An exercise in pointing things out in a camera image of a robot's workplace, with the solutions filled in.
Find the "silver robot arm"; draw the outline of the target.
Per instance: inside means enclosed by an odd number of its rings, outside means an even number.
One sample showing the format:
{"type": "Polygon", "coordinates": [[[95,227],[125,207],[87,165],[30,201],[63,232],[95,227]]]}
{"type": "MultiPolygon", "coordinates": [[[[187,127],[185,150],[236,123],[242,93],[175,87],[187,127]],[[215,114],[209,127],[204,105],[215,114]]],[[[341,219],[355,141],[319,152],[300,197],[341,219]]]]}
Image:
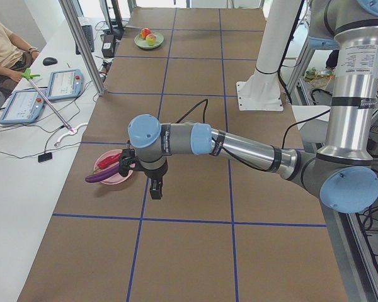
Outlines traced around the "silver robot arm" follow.
{"type": "Polygon", "coordinates": [[[139,115],[128,133],[136,166],[151,179],[151,196],[162,196],[170,155],[209,154],[277,173],[340,213],[371,208],[378,199],[378,175],[367,151],[377,106],[378,1],[313,1],[309,41],[339,50],[328,122],[312,118],[301,128],[307,140],[323,142],[315,154],[265,145],[205,123],[162,124],[139,115]]]}

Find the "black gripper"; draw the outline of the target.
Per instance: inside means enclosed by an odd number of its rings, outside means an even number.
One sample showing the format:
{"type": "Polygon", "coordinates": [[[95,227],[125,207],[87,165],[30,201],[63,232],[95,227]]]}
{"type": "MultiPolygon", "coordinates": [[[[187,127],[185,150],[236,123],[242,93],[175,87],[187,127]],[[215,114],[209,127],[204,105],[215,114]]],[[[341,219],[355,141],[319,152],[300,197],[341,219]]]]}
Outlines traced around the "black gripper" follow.
{"type": "Polygon", "coordinates": [[[144,169],[144,174],[151,179],[150,194],[152,199],[161,199],[163,197],[163,176],[168,171],[168,163],[164,162],[156,169],[144,169]]]}

